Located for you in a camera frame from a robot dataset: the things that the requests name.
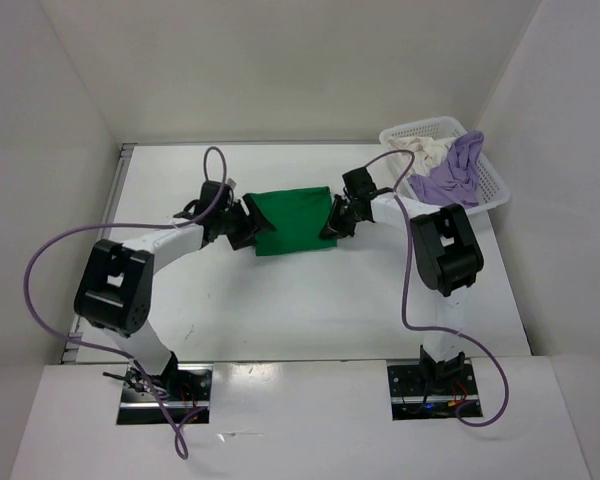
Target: white enclosure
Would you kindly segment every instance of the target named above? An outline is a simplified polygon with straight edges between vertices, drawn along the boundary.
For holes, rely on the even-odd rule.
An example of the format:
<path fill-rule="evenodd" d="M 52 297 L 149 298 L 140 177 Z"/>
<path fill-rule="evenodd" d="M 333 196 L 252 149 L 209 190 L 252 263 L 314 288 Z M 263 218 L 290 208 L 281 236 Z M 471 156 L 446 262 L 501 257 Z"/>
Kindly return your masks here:
<path fill-rule="evenodd" d="M 21 300 L 26 263 L 53 235 L 105 215 L 150 221 L 174 213 L 188 192 L 186 179 L 171 188 L 169 179 L 189 157 L 195 196 L 204 145 L 234 142 L 226 146 L 232 161 L 245 162 L 234 165 L 239 187 L 322 182 L 335 190 L 345 166 L 381 150 L 380 131 L 443 115 L 485 133 L 485 153 L 512 194 L 490 217 L 472 218 L 486 267 L 468 328 L 504 357 L 512 381 L 509 413 L 488 430 L 453 420 L 391 422 L 382 412 L 382 360 L 400 356 L 401 335 L 405 356 L 416 356 L 420 340 L 392 318 L 392 282 L 404 267 L 399 237 L 386 241 L 390 254 L 378 254 L 362 229 L 359 256 L 339 249 L 326 262 L 307 254 L 271 265 L 285 281 L 292 267 L 301 273 L 289 300 L 299 308 L 311 299 L 307 328 L 322 334 L 312 345 L 300 317 L 273 324 L 281 291 L 257 295 L 274 301 L 271 316 L 245 333 L 235 309 L 260 312 L 256 303 L 218 306 L 202 296 L 194 312 L 177 299 L 184 284 L 203 279 L 165 270 L 156 283 L 165 316 L 157 329 L 174 349 L 192 360 L 304 361 L 255 363 L 255 376 L 218 364 L 216 417 L 187 430 L 192 456 L 200 452 L 193 463 L 174 465 L 165 426 L 115 427 L 120 390 L 101 378 L 105 367 L 56 365 L 63 342 L 39 329 Z M 120 158 L 125 143 L 141 145 Z M 310 167 L 301 144 L 315 148 Z M 293 175 L 268 173 L 276 155 Z M 95 239 L 62 243 L 35 270 L 36 305 L 63 332 Z M 225 258 L 224 246 L 213 247 L 208 266 Z M 329 285 L 311 290 L 302 276 L 324 263 L 334 278 L 351 278 L 377 261 L 391 303 L 374 292 L 367 304 L 352 287 L 343 315 L 353 326 L 320 304 Z M 426 319 L 420 287 L 412 308 Z M 341 300 L 347 291 L 329 290 Z M 338 325 L 316 326 L 317 306 Z M 371 311 L 383 321 L 370 333 L 363 317 Z M 207 323 L 199 333 L 210 340 L 194 348 L 183 340 L 191 325 L 178 319 L 200 313 Z M 232 330 L 222 333 L 217 321 L 227 319 Z M 80 329 L 98 338 L 84 323 Z M 263 331 L 269 343 L 249 345 Z M 525 332 L 543 357 L 530 354 Z M 337 344 L 342 335 L 347 342 Z M 311 362 L 334 359 L 364 361 Z M 79 351 L 77 361 L 114 360 Z M 493 412 L 502 387 L 486 359 L 474 362 L 485 412 Z M 360 379 L 380 390 L 361 393 Z M 315 416 L 290 415 L 287 403 L 294 415 L 311 405 Z M 68 417 L 80 417 L 75 428 Z M 214 443 L 223 433 L 235 435 Z M 306 462 L 294 463 L 300 443 Z M 432 445 L 453 455 L 434 456 Z M 600 479 L 600 0 L 0 0 L 0 480 L 284 478 L 290 468 L 289 478 L 516 478 L 501 475 L 503 465 L 507 474 L 521 469 L 520 478 Z"/>

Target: white table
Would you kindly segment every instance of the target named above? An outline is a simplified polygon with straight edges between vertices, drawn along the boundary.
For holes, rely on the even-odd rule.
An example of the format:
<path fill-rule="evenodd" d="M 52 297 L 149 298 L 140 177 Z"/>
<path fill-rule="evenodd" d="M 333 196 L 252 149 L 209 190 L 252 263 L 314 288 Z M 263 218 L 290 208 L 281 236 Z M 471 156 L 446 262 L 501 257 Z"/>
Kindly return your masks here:
<path fill-rule="evenodd" d="M 206 145 L 135 147 L 122 184 L 117 222 L 167 223 L 203 181 Z M 342 191 L 342 174 L 383 152 L 380 145 L 223 145 L 236 193 L 328 185 Z M 217 159 L 212 176 L 219 178 Z M 389 169 L 371 169 L 376 184 L 392 185 Z M 466 332 L 498 356 L 529 355 L 500 251 L 486 213 L 471 218 L 485 258 L 471 289 Z M 141 231 L 113 230 L 124 240 Z M 225 238 L 161 271 L 153 284 L 150 320 L 162 341 L 184 361 L 397 359 L 419 355 L 422 337 L 400 321 L 405 238 L 390 227 L 360 224 L 356 236 L 330 251 L 256 257 L 233 252 Z M 409 296 L 414 324 L 431 321 L 437 292 L 415 268 Z M 84 339 L 111 345 L 80 323 Z M 482 352 L 467 344 L 468 356 Z M 112 362 L 107 353 L 80 349 L 79 363 Z"/>
<path fill-rule="evenodd" d="M 489 416 L 502 382 L 488 359 L 473 363 Z M 391 421 L 383 361 L 216 364 L 210 423 L 185 427 L 187 461 L 167 425 L 115 425 L 120 384 L 101 373 L 122 365 L 46 367 L 11 480 L 588 479 L 549 360 L 502 366 L 509 409 L 471 429 Z"/>

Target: green cloth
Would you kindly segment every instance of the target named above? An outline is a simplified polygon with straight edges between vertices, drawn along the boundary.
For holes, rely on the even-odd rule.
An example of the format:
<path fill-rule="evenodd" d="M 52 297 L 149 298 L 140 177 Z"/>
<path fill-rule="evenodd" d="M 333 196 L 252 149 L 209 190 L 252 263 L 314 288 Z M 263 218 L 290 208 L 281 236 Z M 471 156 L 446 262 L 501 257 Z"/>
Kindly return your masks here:
<path fill-rule="evenodd" d="M 258 233 L 256 256 L 321 250 L 337 246 L 336 240 L 318 237 L 331 210 L 329 187 L 302 188 L 252 194 L 262 214 L 277 229 Z"/>

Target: plastic laundry basket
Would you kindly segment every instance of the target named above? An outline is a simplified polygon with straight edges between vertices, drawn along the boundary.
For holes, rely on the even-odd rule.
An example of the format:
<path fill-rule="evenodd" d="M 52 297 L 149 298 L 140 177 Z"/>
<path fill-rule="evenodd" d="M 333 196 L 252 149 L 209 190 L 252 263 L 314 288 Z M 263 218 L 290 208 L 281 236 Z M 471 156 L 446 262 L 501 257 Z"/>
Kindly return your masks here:
<path fill-rule="evenodd" d="M 405 123 L 404 125 L 398 125 L 397 127 L 388 128 L 380 134 L 380 143 L 387 149 L 392 147 L 389 145 L 390 138 L 402 138 L 402 137 L 433 137 L 435 139 L 445 137 L 459 137 L 464 135 L 467 131 L 460 125 L 455 118 L 452 117 L 438 117 L 429 118 L 428 120 L 420 120 L 419 122 Z M 396 177 L 402 172 L 407 165 L 407 157 L 400 154 L 391 155 L 387 158 L 387 164 L 391 169 L 392 173 Z M 479 212 L 484 212 L 491 208 L 495 208 L 498 205 L 502 205 L 509 201 L 511 193 L 509 189 L 496 172 L 493 165 L 489 163 L 484 153 L 480 153 L 478 157 L 478 173 L 480 175 L 480 184 L 478 185 L 478 191 L 476 192 L 478 202 L 480 205 L 477 207 L 467 208 L 467 215 L 473 215 Z M 407 193 L 411 198 L 417 199 L 414 191 L 411 189 L 409 182 L 405 178 L 402 181 L 403 193 Z"/>

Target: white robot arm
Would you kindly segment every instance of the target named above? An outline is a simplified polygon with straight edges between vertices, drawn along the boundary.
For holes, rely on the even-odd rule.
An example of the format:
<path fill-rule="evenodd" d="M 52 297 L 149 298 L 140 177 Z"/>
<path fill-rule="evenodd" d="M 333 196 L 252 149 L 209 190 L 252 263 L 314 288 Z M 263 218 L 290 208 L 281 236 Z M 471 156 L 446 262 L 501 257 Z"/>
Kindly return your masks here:
<path fill-rule="evenodd" d="M 353 236 L 361 221 L 385 223 L 406 233 L 405 216 L 391 189 L 378 190 L 365 167 L 343 175 L 344 197 L 336 195 L 320 236 Z M 438 290 L 430 326 L 461 331 L 468 290 L 484 259 L 464 209 L 427 205 L 399 195 L 407 210 L 416 265 L 424 284 Z M 424 335 L 420 366 L 427 381 L 443 381 L 461 371 L 464 353 L 458 337 L 440 331 Z"/>
<path fill-rule="evenodd" d="M 202 185 L 200 199 L 174 216 L 173 228 L 155 230 L 124 243 L 98 241 L 76 293 L 74 311 L 92 326 L 103 329 L 167 391 L 177 391 L 179 383 L 186 383 L 186 372 L 178 371 L 177 357 L 148 321 L 153 276 L 220 235 L 226 235 L 232 248 L 238 250 L 255 245 L 256 233 L 275 231 L 250 195 L 243 197 L 249 214 L 240 201 L 234 201 L 234 186 L 233 182 L 225 186 L 216 207 L 199 223 L 192 224 L 191 220 L 209 207 L 219 192 L 218 182 L 207 180 Z"/>

